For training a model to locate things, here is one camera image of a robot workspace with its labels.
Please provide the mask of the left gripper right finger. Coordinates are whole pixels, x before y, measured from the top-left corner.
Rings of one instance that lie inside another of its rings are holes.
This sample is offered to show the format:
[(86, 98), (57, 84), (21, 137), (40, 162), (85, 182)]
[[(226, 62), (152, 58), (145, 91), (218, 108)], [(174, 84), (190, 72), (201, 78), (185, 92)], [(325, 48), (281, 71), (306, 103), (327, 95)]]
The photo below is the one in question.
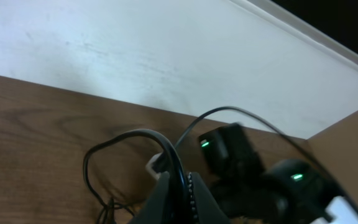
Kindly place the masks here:
[(190, 217), (198, 224), (230, 224), (211, 192), (197, 172), (188, 174)]

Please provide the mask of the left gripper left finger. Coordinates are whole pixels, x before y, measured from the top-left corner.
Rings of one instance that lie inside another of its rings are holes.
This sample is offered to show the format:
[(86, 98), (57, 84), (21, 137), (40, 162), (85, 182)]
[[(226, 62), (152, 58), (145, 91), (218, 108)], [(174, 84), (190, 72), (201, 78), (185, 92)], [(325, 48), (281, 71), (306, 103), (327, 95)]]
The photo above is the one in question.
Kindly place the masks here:
[(173, 205), (170, 195), (170, 174), (164, 172), (155, 186), (150, 197), (139, 213), (129, 221), (129, 224), (168, 224), (173, 218)]

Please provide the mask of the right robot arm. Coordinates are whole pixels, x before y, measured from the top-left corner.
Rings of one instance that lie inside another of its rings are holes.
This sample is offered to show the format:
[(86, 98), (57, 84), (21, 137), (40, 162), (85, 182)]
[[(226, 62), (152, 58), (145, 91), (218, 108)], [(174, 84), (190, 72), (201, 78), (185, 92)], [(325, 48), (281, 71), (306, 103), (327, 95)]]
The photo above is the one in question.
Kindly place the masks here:
[(241, 126), (232, 123), (198, 138), (212, 174), (209, 190), (229, 218), (265, 223), (312, 223), (322, 218), (339, 194), (331, 181), (301, 159), (285, 159), (266, 169)]

